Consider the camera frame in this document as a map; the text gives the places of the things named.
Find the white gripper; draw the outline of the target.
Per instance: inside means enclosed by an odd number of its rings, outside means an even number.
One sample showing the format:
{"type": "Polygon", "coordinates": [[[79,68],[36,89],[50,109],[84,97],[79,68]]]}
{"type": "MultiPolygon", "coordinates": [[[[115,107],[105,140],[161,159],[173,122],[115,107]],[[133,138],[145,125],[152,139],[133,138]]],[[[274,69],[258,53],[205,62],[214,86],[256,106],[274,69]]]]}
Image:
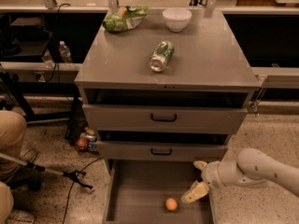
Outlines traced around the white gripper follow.
{"type": "Polygon", "coordinates": [[[193,203],[206,195],[208,195],[209,188],[219,189],[222,187],[222,182],[218,172],[218,161],[206,163],[205,161],[195,161],[194,167],[202,171],[201,177],[203,181],[195,180],[190,189],[187,190],[181,197],[183,203],[193,203]]]}

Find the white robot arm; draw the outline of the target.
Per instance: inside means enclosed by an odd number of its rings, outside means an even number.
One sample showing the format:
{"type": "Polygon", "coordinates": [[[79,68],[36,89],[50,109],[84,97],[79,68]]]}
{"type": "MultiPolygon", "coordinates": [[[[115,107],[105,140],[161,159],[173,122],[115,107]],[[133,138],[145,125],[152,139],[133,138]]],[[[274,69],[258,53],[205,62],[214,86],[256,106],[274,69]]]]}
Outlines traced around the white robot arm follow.
{"type": "Polygon", "coordinates": [[[193,203],[213,189],[228,186],[266,188],[276,183],[295,196],[299,196],[299,169],[282,162],[255,148],[239,151],[231,161],[195,161],[201,171],[201,181],[195,180],[181,197],[183,203],[193,203]]]}

